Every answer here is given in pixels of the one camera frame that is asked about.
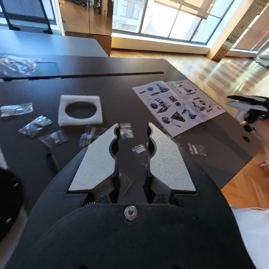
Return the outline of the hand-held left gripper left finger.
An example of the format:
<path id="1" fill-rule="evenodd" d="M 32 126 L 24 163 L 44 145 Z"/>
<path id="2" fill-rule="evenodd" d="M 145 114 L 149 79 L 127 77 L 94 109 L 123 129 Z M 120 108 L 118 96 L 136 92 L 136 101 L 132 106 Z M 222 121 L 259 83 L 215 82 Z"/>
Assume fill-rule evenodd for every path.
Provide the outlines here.
<path id="1" fill-rule="evenodd" d="M 120 179 L 117 159 L 120 126 L 110 127 L 91 143 L 69 186 L 70 193 L 90 193 L 94 198 L 101 192 L 111 199 L 119 198 Z"/>

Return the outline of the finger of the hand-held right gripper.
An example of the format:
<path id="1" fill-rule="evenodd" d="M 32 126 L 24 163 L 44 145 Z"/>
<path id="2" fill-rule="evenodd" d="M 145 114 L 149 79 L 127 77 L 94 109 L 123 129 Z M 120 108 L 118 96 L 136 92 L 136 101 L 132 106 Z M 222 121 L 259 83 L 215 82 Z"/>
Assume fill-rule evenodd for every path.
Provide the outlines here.
<path id="1" fill-rule="evenodd" d="M 250 105 L 248 103 L 240 103 L 237 101 L 227 102 L 226 104 L 232 108 L 237 109 L 236 119 L 239 122 L 255 122 L 256 121 L 256 116 L 248 112 L 250 109 L 254 109 L 256 107 L 255 105 Z"/>
<path id="2" fill-rule="evenodd" d="M 238 96 L 232 95 L 227 98 L 235 100 L 240 103 L 248 103 L 250 105 L 269 106 L 269 98 L 263 96 Z"/>

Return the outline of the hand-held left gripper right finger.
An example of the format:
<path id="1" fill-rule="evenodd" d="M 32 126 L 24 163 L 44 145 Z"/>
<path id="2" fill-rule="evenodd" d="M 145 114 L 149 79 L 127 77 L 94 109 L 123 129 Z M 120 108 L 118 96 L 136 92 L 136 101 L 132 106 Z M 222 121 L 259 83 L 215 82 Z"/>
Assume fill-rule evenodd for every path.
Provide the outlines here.
<path id="1" fill-rule="evenodd" d="M 174 194 L 196 194 L 178 145 L 151 122 L 148 122 L 147 135 L 151 154 L 147 166 L 150 190 L 166 199 Z"/>

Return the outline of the black desk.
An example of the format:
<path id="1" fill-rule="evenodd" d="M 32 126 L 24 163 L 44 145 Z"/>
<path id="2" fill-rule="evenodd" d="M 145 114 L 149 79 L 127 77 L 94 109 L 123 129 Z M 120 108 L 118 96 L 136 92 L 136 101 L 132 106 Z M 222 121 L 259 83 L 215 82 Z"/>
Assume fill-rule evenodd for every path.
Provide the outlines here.
<path id="1" fill-rule="evenodd" d="M 1 149 L 10 170 L 19 177 L 25 191 L 25 207 L 30 211 L 47 185 L 55 176 L 45 154 L 48 148 L 38 139 L 29 139 L 18 130 L 38 116 L 46 116 L 52 125 L 41 132 L 47 135 L 60 130 L 58 108 L 61 95 L 99 96 L 103 125 L 110 128 L 115 123 L 131 123 L 134 138 L 120 139 L 116 155 L 119 171 L 133 181 L 124 193 L 121 184 L 120 203 L 146 203 L 143 185 L 146 167 L 140 154 L 131 148 L 148 142 L 147 126 L 152 122 L 162 132 L 166 131 L 132 90 L 154 81 L 183 80 L 185 76 L 166 60 L 123 59 L 98 57 L 66 57 L 61 63 L 71 65 L 77 75 L 78 64 L 89 64 L 97 75 L 124 74 L 124 76 L 93 76 L 79 78 L 59 67 L 64 78 L 13 80 L 1 82 L 1 106 L 33 103 L 33 113 L 17 117 L 1 117 Z M 207 154 L 193 159 L 222 189 L 261 150 L 259 140 L 239 125 L 229 113 L 223 113 L 174 138 L 190 154 L 188 143 L 204 146 Z"/>

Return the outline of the grey neighbouring desk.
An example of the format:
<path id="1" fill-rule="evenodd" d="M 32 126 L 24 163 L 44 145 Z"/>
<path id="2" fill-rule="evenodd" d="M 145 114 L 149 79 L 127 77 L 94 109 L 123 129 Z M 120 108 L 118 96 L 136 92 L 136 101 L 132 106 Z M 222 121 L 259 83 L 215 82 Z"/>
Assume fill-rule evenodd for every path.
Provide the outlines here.
<path id="1" fill-rule="evenodd" d="M 1 54 L 108 57 L 95 39 L 0 30 Z"/>

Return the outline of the person's right hand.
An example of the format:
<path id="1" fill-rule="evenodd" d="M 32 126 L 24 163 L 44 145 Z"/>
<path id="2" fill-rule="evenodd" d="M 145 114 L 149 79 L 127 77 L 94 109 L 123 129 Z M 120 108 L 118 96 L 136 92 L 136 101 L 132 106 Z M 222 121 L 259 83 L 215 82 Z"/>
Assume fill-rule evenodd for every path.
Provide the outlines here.
<path id="1" fill-rule="evenodd" d="M 264 149 L 268 153 L 269 151 L 269 120 L 256 120 L 253 124 L 256 130 L 257 136 L 261 139 L 264 144 Z"/>

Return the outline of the small clear parts bag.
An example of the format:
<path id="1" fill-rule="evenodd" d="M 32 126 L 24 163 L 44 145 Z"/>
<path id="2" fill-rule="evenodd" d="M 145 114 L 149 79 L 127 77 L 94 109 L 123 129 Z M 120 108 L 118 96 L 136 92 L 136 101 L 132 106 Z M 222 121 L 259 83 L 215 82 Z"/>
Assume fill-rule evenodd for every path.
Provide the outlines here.
<path id="1" fill-rule="evenodd" d="M 98 139 L 107 129 L 105 127 L 87 126 L 81 134 L 79 146 L 86 147 Z"/>
<path id="2" fill-rule="evenodd" d="M 134 146 L 133 148 L 131 148 L 132 152 L 136 153 L 136 154 L 140 154 L 143 152 L 146 152 L 146 148 L 143 144 Z"/>
<path id="3" fill-rule="evenodd" d="M 58 130 L 54 133 L 51 133 L 49 135 L 45 135 L 42 137 L 39 137 L 38 140 L 48 147 L 49 149 L 58 146 L 62 143 L 65 143 L 69 141 L 69 138 L 65 135 L 65 133 L 62 130 Z"/>
<path id="4" fill-rule="evenodd" d="M 119 195 L 125 196 L 130 189 L 130 187 L 133 185 L 134 180 L 132 180 L 130 177 L 128 177 L 123 172 L 119 171 L 119 179 L 120 179 L 120 190 Z"/>
<path id="5" fill-rule="evenodd" d="M 1 117 L 19 116 L 33 112 L 33 103 L 6 105 L 0 107 Z"/>
<path id="6" fill-rule="evenodd" d="M 133 139 L 134 138 L 131 123 L 120 123 L 119 127 L 120 127 L 120 137 L 122 139 Z"/>
<path id="7" fill-rule="evenodd" d="M 192 155 L 207 156 L 206 151 L 202 145 L 188 143 L 188 148 Z"/>
<path id="8" fill-rule="evenodd" d="M 19 129 L 18 132 L 29 138 L 33 138 L 52 123 L 53 121 L 51 119 L 42 115 L 25 125 L 23 128 Z"/>

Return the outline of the printed instruction manual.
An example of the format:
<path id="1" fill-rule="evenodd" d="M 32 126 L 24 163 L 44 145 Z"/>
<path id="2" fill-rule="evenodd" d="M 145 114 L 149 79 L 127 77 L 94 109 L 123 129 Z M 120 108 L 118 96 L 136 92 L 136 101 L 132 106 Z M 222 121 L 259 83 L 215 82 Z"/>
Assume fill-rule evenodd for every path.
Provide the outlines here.
<path id="1" fill-rule="evenodd" d="M 170 137 L 225 113 L 188 79 L 155 81 L 132 89 Z"/>

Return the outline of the person's white shirt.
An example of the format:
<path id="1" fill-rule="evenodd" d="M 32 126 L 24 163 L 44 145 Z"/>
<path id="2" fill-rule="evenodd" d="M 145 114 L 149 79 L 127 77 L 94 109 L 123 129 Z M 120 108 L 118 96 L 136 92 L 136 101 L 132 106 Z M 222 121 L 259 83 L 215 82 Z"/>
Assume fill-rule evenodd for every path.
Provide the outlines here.
<path id="1" fill-rule="evenodd" d="M 257 269 L 269 268 L 269 209 L 230 205 L 245 247 Z"/>

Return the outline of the clear plastic wrap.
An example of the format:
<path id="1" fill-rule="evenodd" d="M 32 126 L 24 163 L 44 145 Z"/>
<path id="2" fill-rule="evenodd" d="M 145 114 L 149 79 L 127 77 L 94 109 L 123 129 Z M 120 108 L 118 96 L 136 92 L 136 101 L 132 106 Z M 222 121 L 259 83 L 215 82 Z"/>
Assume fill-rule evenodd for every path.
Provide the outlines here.
<path id="1" fill-rule="evenodd" d="M 37 70 L 35 59 L 22 58 L 13 55 L 0 55 L 1 77 L 26 77 Z"/>

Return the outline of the black metal stand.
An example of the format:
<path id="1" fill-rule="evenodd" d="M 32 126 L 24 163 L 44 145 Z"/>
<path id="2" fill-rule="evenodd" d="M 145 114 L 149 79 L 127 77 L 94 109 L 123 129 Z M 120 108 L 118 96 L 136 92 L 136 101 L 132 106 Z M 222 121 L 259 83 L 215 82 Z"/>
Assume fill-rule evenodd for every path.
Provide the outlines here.
<path id="1" fill-rule="evenodd" d="M 10 30 L 53 34 L 42 1 L 1 0 L 0 4 Z"/>

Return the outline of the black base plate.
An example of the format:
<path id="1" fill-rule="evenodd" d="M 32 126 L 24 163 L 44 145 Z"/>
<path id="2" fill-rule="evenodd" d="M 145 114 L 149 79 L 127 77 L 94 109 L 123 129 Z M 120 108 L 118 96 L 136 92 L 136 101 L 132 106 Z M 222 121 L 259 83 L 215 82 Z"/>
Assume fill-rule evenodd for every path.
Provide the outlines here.
<path id="1" fill-rule="evenodd" d="M 9 170 L 0 169 L 0 241 L 8 234 L 24 203 L 21 181 Z"/>

